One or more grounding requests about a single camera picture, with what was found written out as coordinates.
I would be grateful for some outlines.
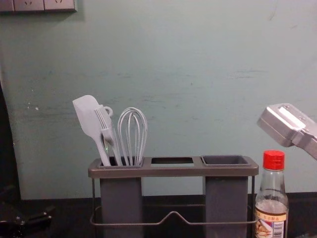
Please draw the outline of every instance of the metal frame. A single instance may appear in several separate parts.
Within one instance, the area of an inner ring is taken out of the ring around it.
[[[96,211],[101,208],[101,206],[96,208],[96,191],[95,191],[95,179],[92,178],[92,183],[93,183],[93,201],[92,201],[92,206],[93,206],[93,213],[90,217],[90,224],[94,226],[94,237],[97,238],[97,228],[100,227],[139,227],[139,226],[158,226],[161,225],[165,222],[165,220],[171,216],[172,214],[177,215],[183,222],[188,224],[189,226],[216,226],[216,225],[250,225],[250,224],[255,224],[257,221],[255,220],[254,217],[254,209],[255,209],[255,176],[252,176],[252,186],[251,186],[251,196],[252,196],[252,201],[251,201],[251,216],[252,220],[251,221],[246,221],[246,222],[189,222],[186,220],[180,213],[176,211],[171,211],[169,212],[165,217],[163,217],[159,222],[156,223],[111,223],[111,224],[105,224],[105,223],[97,223],[96,222]]]

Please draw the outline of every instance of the red bottle cap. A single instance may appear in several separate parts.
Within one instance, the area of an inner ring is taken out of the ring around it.
[[[283,170],[285,154],[282,151],[264,151],[263,168],[267,170]]]

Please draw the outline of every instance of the white spatula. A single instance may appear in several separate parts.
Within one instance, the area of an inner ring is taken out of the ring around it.
[[[95,141],[103,165],[111,166],[102,142],[101,125],[95,113],[99,106],[97,100],[91,95],[85,95],[73,100],[73,105],[84,133]]]

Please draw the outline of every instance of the teal wall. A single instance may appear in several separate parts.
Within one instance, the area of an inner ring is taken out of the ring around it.
[[[128,106],[144,111],[147,156],[243,154],[261,164],[263,150],[283,149],[287,190],[316,191],[317,163],[256,126],[282,102],[317,119],[316,16],[315,0],[81,0],[74,14],[0,16],[22,197],[91,196],[98,152],[72,105],[86,94],[115,120]],[[144,181],[145,195],[201,192],[201,178]]]

